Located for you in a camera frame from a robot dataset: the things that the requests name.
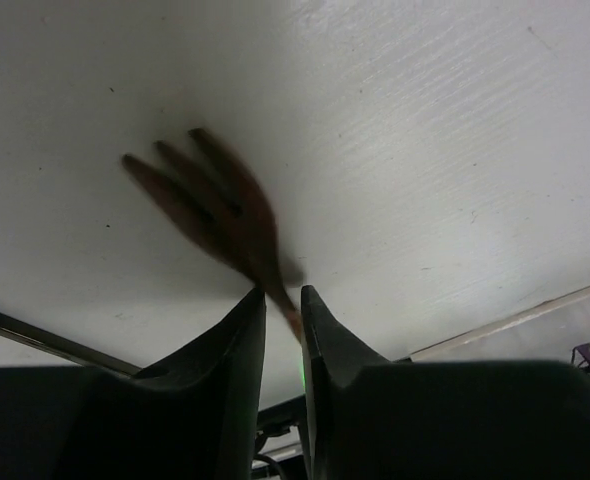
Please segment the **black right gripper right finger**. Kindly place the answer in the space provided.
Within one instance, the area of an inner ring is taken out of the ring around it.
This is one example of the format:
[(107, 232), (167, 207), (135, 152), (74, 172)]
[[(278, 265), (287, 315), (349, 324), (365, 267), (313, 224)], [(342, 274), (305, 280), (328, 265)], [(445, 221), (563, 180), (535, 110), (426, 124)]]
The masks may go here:
[(392, 362), (301, 291), (315, 479), (590, 479), (590, 378), (551, 361)]

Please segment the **brown wooden fork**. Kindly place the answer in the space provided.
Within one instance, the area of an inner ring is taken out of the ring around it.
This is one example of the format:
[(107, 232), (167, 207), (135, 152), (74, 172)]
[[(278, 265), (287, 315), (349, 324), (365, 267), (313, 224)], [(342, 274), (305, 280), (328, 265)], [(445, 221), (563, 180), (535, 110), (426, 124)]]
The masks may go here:
[(204, 128), (188, 135), (219, 178), (165, 141), (154, 148), (171, 177), (132, 154), (121, 157), (130, 178), (194, 245), (260, 288), (276, 305), (297, 341), (304, 334), (299, 308), (287, 292), (272, 206), (243, 161)]

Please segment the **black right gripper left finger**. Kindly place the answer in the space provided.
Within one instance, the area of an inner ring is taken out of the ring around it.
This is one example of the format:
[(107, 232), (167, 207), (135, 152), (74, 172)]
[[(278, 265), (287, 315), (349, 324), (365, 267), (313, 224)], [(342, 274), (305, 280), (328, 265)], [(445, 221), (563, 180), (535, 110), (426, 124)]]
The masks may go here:
[(266, 302), (131, 378), (92, 367), (0, 368), (0, 479), (247, 479)]

